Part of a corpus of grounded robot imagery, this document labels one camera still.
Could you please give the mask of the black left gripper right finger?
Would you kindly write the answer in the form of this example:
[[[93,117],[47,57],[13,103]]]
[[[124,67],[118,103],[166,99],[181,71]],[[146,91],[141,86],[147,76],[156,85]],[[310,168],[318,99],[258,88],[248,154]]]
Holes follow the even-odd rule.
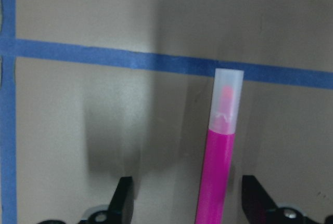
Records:
[[[279,207],[254,175],[243,175],[241,206],[250,224],[316,223],[292,207]]]

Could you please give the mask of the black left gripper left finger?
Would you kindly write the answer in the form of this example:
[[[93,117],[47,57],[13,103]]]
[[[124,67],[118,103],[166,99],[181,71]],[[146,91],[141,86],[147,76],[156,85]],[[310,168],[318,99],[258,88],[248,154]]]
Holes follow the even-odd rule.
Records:
[[[87,210],[81,223],[131,223],[133,212],[133,177],[121,177],[109,205]]]

